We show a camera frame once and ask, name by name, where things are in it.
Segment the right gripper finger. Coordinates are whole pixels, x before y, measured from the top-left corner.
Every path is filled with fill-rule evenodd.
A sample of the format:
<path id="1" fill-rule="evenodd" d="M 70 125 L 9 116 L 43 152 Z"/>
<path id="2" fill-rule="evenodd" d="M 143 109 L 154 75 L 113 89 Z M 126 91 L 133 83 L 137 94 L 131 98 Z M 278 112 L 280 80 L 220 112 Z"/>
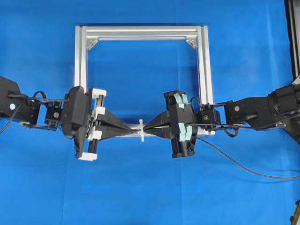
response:
<path id="1" fill-rule="evenodd" d="M 168 111 L 165 111 L 160 113 L 151 122 L 147 123 L 144 126 L 144 130 L 165 129 L 170 127 L 171 127 L 170 114 Z"/>
<path id="2" fill-rule="evenodd" d="M 144 132 L 161 138 L 173 139 L 173 134 L 170 127 L 144 129 Z"/>

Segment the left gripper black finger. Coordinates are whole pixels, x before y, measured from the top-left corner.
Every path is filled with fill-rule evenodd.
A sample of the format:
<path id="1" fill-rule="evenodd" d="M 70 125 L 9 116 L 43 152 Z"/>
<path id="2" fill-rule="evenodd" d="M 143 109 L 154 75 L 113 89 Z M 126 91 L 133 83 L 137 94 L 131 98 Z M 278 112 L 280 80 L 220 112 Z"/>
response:
<path id="1" fill-rule="evenodd" d="M 121 121 L 107 108 L 97 108 L 96 120 L 99 120 L 101 125 L 109 125 L 124 130 L 132 130 L 125 122 Z"/>
<path id="2" fill-rule="evenodd" d="M 108 138 L 113 138 L 117 136 L 125 136 L 133 134 L 135 131 L 129 127 L 115 127 L 112 125 L 97 125 L 96 131 L 101 131 L 101 137 L 98 140 L 105 140 Z"/>

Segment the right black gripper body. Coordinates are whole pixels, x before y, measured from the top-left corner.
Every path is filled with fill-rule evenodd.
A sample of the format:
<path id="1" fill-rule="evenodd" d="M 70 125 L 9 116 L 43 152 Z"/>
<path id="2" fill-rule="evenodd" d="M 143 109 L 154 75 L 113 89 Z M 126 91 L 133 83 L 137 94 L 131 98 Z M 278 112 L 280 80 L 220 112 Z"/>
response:
<path id="1" fill-rule="evenodd" d="M 195 154 L 198 132 L 192 125 L 196 122 L 195 111 L 183 91 L 164 93 L 167 111 L 170 115 L 172 157 L 189 157 Z"/>

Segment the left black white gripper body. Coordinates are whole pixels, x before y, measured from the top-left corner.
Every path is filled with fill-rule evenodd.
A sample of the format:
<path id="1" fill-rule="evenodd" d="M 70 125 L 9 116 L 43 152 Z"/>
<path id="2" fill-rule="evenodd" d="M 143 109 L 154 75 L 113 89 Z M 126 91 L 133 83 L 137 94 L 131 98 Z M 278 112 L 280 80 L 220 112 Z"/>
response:
<path id="1" fill-rule="evenodd" d="M 90 112 L 92 100 L 99 103 L 106 94 L 106 90 L 92 88 L 85 92 L 82 86 L 76 86 L 65 95 L 61 113 L 62 132 L 73 137 L 77 159 L 92 161 L 97 158 L 94 153 L 84 153 L 83 150 L 93 118 Z"/>

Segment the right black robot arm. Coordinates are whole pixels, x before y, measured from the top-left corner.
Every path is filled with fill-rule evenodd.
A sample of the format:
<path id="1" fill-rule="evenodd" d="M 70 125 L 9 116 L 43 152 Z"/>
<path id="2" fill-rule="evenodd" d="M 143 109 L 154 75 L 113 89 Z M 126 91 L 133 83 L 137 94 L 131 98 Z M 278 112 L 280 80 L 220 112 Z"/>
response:
<path id="1" fill-rule="evenodd" d="M 266 97 L 248 97 L 219 104 L 202 104 L 196 112 L 183 91 L 164 94 L 166 111 L 144 126 L 147 134 L 171 140 L 172 157 L 195 154 L 199 128 L 224 130 L 235 137 L 243 124 L 256 131 L 283 128 L 297 143 L 300 141 L 300 86 L 292 84 Z"/>

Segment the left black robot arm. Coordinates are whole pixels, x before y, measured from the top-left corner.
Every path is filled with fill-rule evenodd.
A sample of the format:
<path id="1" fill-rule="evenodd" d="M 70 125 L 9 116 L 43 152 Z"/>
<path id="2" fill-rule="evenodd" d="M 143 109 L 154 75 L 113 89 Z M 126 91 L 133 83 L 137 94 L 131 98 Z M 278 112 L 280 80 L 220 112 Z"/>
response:
<path id="1" fill-rule="evenodd" d="M 72 87 L 64 99 L 48 99 L 37 91 L 32 97 L 22 94 L 17 83 L 0 78 L 0 116 L 25 128 L 56 131 L 74 140 L 75 157 L 97 158 L 98 141 L 135 132 L 103 107 L 105 90 Z"/>

